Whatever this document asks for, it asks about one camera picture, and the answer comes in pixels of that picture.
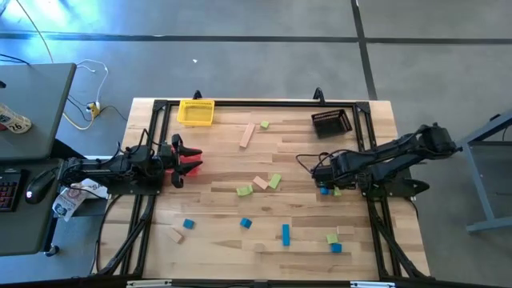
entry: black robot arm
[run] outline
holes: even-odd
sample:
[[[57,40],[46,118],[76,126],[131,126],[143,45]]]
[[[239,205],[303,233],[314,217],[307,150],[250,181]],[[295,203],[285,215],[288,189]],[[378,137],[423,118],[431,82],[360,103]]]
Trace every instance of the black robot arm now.
[[[71,158],[61,169],[59,181],[69,187],[89,178],[106,186],[109,194],[157,194],[165,170],[172,169],[172,185],[182,188],[182,177],[202,161],[181,163],[180,156],[194,156],[202,151],[184,147],[179,134],[172,136],[170,145],[166,142],[156,145],[160,148],[157,153],[139,144],[121,150],[107,161]]]
[[[311,173],[318,187],[354,189],[358,184],[365,194],[381,185],[393,184],[397,176],[414,164],[425,159],[448,158],[458,150],[448,131],[434,123],[364,152],[340,150],[342,153],[336,156],[328,154]],[[424,182],[398,178],[409,187],[407,195],[401,196],[414,196],[428,189]]]

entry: concrete floor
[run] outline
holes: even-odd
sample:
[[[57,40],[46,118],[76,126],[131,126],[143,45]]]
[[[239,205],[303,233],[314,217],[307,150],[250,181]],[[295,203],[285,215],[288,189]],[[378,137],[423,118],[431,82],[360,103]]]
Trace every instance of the concrete floor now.
[[[502,0],[359,0],[370,38],[512,38]],[[123,35],[356,37],[350,0],[22,1],[39,28],[51,32]],[[0,30],[32,30],[15,2]],[[48,41],[56,62],[104,62],[110,75],[102,104],[128,115],[134,97],[310,98],[320,86],[329,99],[368,99],[358,44],[332,42]],[[460,139],[512,107],[511,45],[369,44],[379,100],[392,101],[398,131],[439,122]],[[0,51],[49,62],[40,39],[0,39]],[[92,101],[102,80],[80,69],[72,95]],[[69,115],[80,121],[76,108]],[[62,121],[58,137],[83,154],[111,154],[125,122],[106,110],[93,128]],[[512,230],[468,235],[484,219],[461,155],[412,169],[430,190],[418,197],[420,227],[433,276],[441,280],[512,286]],[[68,278],[89,272],[97,219],[59,223],[63,253],[0,258],[0,282]],[[27,267],[34,268],[27,274]]]

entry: wooden tabletop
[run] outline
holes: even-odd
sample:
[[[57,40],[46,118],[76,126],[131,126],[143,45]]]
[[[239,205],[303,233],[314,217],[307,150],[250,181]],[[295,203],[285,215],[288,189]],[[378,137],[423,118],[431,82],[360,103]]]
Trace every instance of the wooden tabletop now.
[[[142,129],[149,125],[153,100],[134,99],[123,146],[137,144]],[[370,107],[378,144],[396,138],[390,102],[370,102]],[[344,190],[341,197],[320,195],[294,158],[299,153],[357,149],[353,131],[317,139],[310,116],[327,110],[332,108],[216,106],[212,126],[184,127],[176,121],[178,107],[173,107],[167,139],[179,133],[185,146],[203,150],[204,163],[198,176],[185,178],[184,188],[167,186],[158,196],[144,277],[377,279],[366,200],[358,190]],[[352,121],[352,113],[347,113]],[[259,127],[263,120],[270,123],[266,130]],[[243,149],[238,143],[249,122],[256,124],[256,129]],[[366,129],[363,133],[368,147]],[[304,160],[308,166],[317,161]],[[270,180],[274,173],[282,176],[276,190],[262,190],[253,184],[252,195],[237,196],[236,188],[251,184],[255,176]],[[120,198],[107,218],[101,241],[103,266],[126,238],[133,200],[131,196]],[[398,243],[417,268],[428,274],[414,208],[403,199],[391,198],[390,211]],[[253,221],[248,230],[240,226],[243,217]],[[194,229],[182,227],[185,218],[196,221]],[[282,224],[290,224],[288,247],[282,245]],[[326,241],[327,234],[337,233],[337,226],[341,254],[331,253]],[[181,244],[171,240],[173,228],[185,237]],[[263,252],[255,252],[261,244]],[[391,271],[387,245],[383,249]]]

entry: gray desk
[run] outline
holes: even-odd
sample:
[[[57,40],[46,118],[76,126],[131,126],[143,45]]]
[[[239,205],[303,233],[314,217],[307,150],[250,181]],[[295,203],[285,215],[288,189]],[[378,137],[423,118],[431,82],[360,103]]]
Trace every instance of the gray desk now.
[[[51,159],[33,161],[30,164],[9,164],[6,167],[29,170],[30,174],[26,182],[29,183],[44,170],[60,164],[62,160]],[[53,220],[50,218],[53,215],[51,205],[56,191],[57,181],[54,181],[45,198],[36,205],[26,203],[25,196],[21,194],[15,212],[0,214],[0,256],[35,254],[42,250],[48,234],[51,234],[51,241],[53,236],[53,231],[50,231],[51,220]]]
[[[50,156],[75,71],[73,63],[0,66],[0,102],[32,121],[24,134],[0,132],[0,161]]]

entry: yellow plug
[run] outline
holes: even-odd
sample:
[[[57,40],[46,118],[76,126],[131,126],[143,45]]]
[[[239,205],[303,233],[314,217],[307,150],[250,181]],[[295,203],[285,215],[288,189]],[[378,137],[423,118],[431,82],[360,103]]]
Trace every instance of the yellow plug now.
[[[87,103],[87,111],[90,112],[92,119],[99,115],[99,108],[96,106],[95,102]]]

